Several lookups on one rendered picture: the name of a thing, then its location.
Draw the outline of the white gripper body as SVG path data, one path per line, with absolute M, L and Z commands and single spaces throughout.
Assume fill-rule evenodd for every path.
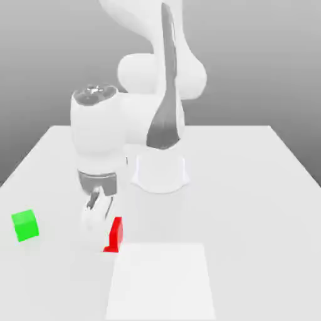
M 81 231 L 85 248 L 89 251 L 103 251 L 108 245 L 112 225 L 114 197 L 92 194 L 85 201 L 81 215 Z

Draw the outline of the small red cube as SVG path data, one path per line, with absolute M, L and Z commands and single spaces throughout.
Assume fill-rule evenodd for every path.
M 110 234 L 109 234 L 109 244 L 104 247 L 104 253 L 118 253 L 120 245 L 123 241 L 123 221 L 122 217 L 115 217 Z

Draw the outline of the small green cube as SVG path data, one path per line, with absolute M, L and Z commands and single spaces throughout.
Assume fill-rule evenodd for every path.
M 11 219 L 19 242 L 39 235 L 36 216 L 31 209 L 12 214 Z

